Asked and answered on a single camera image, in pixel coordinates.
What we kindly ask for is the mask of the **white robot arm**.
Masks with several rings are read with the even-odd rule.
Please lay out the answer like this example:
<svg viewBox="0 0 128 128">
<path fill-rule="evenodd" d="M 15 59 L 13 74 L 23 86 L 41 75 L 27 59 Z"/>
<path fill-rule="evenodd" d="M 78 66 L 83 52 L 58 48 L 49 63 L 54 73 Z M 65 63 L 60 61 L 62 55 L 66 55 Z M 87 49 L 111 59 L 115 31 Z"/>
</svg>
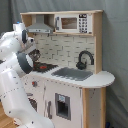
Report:
<svg viewBox="0 0 128 128">
<path fill-rule="evenodd" d="M 55 128 L 31 106 L 21 81 L 33 69 L 33 60 L 25 52 L 30 43 L 34 41 L 23 23 L 14 24 L 11 32 L 0 37 L 0 100 L 7 116 L 21 121 L 17 128 Z"/>
</svg>

